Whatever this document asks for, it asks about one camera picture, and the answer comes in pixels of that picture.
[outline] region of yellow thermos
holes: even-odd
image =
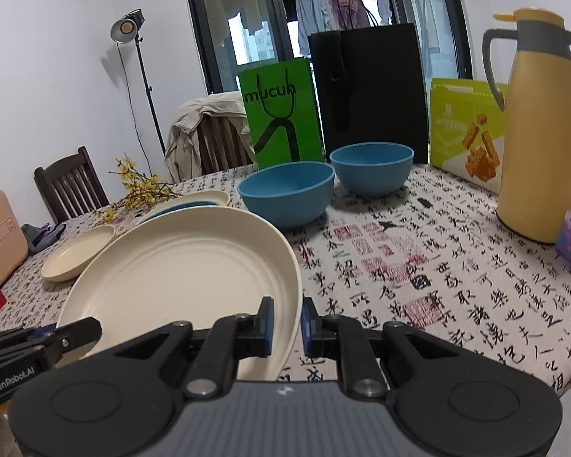
[[[537,8],[494,17],[518,27],[489,29],[482,43],[486,78],[506,112],[497,214],[520,235],[553,244],[571,209],[571,32]],[[505,100],[491,69],[494,38],[518,41]]]

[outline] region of gray ribbed panel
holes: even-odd
[[[283,393],[284,387],[293,392]],[[347,398],[334,381],[236,383],[192,403],[140,457],[429,457],[379,403]]]

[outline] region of blue bowl rim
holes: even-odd
[[[345,161],[339,161],[333,159],[333,156],[338,152],[345,151],[346,149],[351,148],[353,146],[368,146],[368,145],[402,146],[408,149],[410,151],[410,154],[405,158],[400,158],[399,160],[394,160],[394,161],[385,161],[383,163],[347,163]],[[350,166],[350,167],[382,167],[382,166],[390,166],[390,165],[395,165],[397,163],[403,163],[405,161],[409,161],[414,157],[414,155],[415,155],[414,149],[412,149],[410,146],[406,146],[405,144],[399,144],[397,142],[358,142],[357,144],[348,144],[346,146],[342,146],[332,151],[332,153],[330,153],[330,162],[336,163],[337,165]]]
[[[276,170],[280,167],[283,167],[285,165],[323,165],[323,166],[327,166],[330,168],[330,170],[332,171],[332,173],[324,178],[324,180],[322,180],[321,182],[318,182],[317,184],[313,184],[312,186],[309,187],[305,187],[304,189],[299,189],[299,190],[294,190],[292,192],[288,192],[288,193],[283,193],[283,194],[267,194],[267,195],[255,195],[255,194],[250,194],[248,192],[242,191],[241,190],[241,186],[248,180],[250,180],[252,177],[254,177],[254,175],[256,174],[260,174],[262,172],[268,172],[271,170]],[[288,163],[280,163],[279,165],[273,165],[271,167],[267,167],[267,168],[263,168],[262,170],[259,170],[257,172],[254,172],[253,174],[251,174],[249,177],[245,178],[244,180],[242,180],[241,182],[239,182],[239,185],[237,186],[237,192],[242,196],[242,197],[251,197],[254,199],[270,199],[270,198],[274,198],[274,197],[284,197],[284,196],[288,196],[288,195],[296,195],[296,194],[302,194],[304,192],[308,192],[308,190],[313,190],[313,189],[317,189],[317,187],[322,186],[323,184],[325,184],[326,182],[328,182],[329,180],[334,180],[334,177],[336,175],[336,172],[334,171],[334,167],[332,165],[330,165],[329,163],[325,163],[324,161],[291,161]]]

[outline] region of plate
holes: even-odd
[[[231,197],[222,190],[201,190],[200,192],[181,195],[153,207],[142,217],[140,224],[177,209],[193,208],[195,206],[228,206],[230,201]]]
[[[112,225],[95,227],[65,242],[43,264],[41,275],[49,281],[76,278],[116,235]]]
[[[86,316],[102,324],[88,355],[167,323],[195,329],[254,314],[274,298],[273,352],[239,363],[239,379],[276,380],[298,332],[303,289],[296,256],[266,220],[227,206],[154,218],[105,248],[74,284],[57,326]]]

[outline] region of sliding glass door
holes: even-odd
[[[428,91],[434,77],[471,78],[460,0],[189,1],[210,93],[235,91],[248,67],[308,56],[312,33],[403,23],[415,24]]]

